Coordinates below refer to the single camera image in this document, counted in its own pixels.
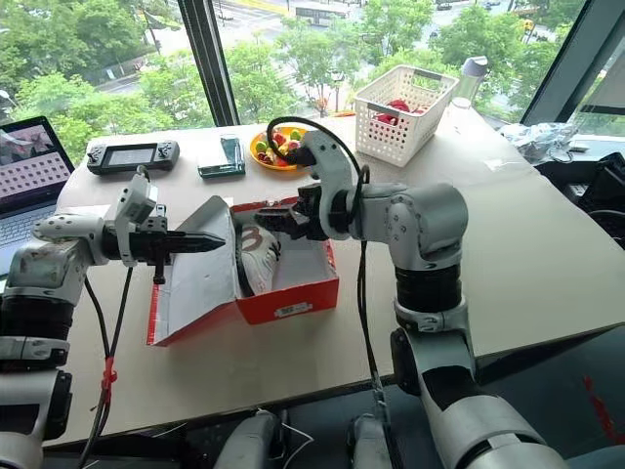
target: white plastic basket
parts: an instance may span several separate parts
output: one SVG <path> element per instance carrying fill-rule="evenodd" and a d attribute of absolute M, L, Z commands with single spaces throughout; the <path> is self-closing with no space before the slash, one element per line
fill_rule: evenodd
<path fill-rule="evenodd" d="M 415 84 L 418 77 L 430 79 L 437 90 Z M 389 70 L 355 95 L 356 150 L 405 166 L 435 133 L 457 84 L 456 78 L 415 66 L 398 65 Z M 429 108 L 422 114 L 404 112 L 387 106 L 393 100 L 404 100 L 411 110 Z M 381 122 L 381 114 L 394 117 L 395 125 Z"/>

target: white sneaker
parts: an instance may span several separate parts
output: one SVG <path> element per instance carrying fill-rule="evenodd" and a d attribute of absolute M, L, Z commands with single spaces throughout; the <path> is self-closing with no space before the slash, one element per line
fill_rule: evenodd
<path fill-rule="evenodd" d="M 236 267 L 243 293 L 254 296 L 271 291 L 280 243 L 273 234 L 254 223 L 244 224 L 236 238 Z"/>

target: plastic bag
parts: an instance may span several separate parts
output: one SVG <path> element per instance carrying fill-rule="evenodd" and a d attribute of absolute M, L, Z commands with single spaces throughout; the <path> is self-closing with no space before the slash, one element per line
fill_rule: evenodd
<path fill-rule="evenodd" d="M 577 126 L 561 122 L 531 125 L 504 125 L 499 129 L 523 157 L 531 164 L 545 161 L 569 163 L 573 158 L 567 150 L 570 139 L 577 133 Z"/>

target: shoe box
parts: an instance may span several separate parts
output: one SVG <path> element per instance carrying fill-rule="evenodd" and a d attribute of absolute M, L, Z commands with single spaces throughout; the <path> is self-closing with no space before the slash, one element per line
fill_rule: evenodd
<path fill-rule="evenodd" d="M 289 198 L 228 205 L 211 197 L 179 227 L 181 231 L 221 236 L 226 245 L 210 252 L 177 254 L 165 267 L 165 284 L 151 293 L 147 344 L 166 346 L 204 327 L 219 327 L 221 320 L 243 316 L 248 324 L 261 324 L 329 310 L 336 306 L 339 278 L 329 240 L 291 239 L 273 233 L 281 245 L 272 291 L 245 297 L 236 271 L 232 217 L 253 219 L 261 208 L 288 207 Z"/>

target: white table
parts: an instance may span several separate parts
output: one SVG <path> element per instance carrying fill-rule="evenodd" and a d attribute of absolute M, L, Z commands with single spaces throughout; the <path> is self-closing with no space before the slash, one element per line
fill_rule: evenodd
<path fill-rule="evenodd" d="M 352 142 L 354 119 L 325 122 Z M 247 160 L 243 178 L 201 180 L 199 151 L 215 133 L 248 143 L 263 126 L 171 131 L 181 158 L 170 174 L 153 174 L 159 202 L 175 228 L 213 194 L 234 203 L 282 198 L 310 182 L 307 176 L 267 170 Z M 145 136 L 109 137 L 108 143 Z M 366 156 L 372 180 L 455 184 L 469 206 L 462 261 L 464 292 L 475 354 L 484 357 L 614 326 L 623 321 L 625 254 L 590 218 L 572 206 L 474 112 L 448 111 L 436 135 L 403 169 Z M 65 186 L 60 206 L 111 203 L 128 176 L 100 178 L 84 164 Z M 250 326 L 238 316 L 175 343 L 149 347 L 146 326 L 152 268 L 136 269 L 117 352 L 119 379 L 105 433 L 242 409 L 367 378 L 355 301 L 359 244 L 335 242 L 341 279 L 333 311 Z M 369 321 L 382 374 L 392 373 L 389 334 L 396 328 L 391 301 L 395 276 L 386 246 L 371 245 Z M 93 268 L 94 284 L 112 330 L 125 269 L 113 262 Z M 74 393 L 66 433 L 53 444 L 86 438 L 103 371 L 96 314 L 84 294 L 74 312 L 66 369 Z"/>

